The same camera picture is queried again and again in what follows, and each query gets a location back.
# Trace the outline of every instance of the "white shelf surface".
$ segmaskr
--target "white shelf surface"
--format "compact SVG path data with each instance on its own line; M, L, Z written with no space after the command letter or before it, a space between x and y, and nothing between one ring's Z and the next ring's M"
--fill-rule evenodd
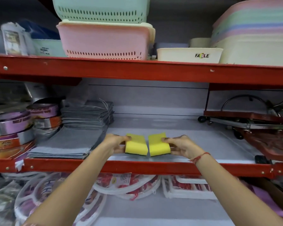
M196 144L209 152L219 163L254 164L254 156L261 153L249 145L245 140L237 140L231 130L225 126L199 123L197 120L164 119L164 118L115 118L107 133L126 135L132 133L143 135L148 144L148 136L151 134L166 132L167 137L189 136ZM109 160L120 161L152 161L152 162L186 162L188 159L182 156L162 155L150 157L116 154Z
M109 195L94 226L234 226L223 207L213 200L166 198L156 194L129 201Z

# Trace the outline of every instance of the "forearm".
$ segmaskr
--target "forearm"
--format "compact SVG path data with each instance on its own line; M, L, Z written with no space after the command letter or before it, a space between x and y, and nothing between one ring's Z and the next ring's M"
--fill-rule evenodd
M27 219L41 226L71 226L108 154L99 145Z
M236 226L283 226L283 219L210 155L196 163Z

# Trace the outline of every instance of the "beige container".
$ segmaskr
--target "beige container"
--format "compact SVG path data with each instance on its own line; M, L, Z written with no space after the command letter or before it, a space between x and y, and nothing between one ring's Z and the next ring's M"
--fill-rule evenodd
M190 40L190 48L210 48L211 38L193 38Z
M222 48L160 48L158 61L185 63L219 63Z

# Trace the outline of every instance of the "gray cloth stack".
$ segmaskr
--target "gray cloth stack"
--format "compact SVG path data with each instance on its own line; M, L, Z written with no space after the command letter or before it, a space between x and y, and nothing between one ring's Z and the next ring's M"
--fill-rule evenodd
M63 128L32 149L31 158L84 159L102 142L113 122L113 103L88 101L84 106L61 108Z

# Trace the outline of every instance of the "person's left hand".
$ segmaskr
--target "person's left hand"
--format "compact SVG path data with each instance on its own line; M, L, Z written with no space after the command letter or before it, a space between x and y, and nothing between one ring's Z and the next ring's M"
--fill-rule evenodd
M129 136L106 134L101 145L108 151L109 156L112 156L114 153L124 153L125 143L129 140L131 140Z

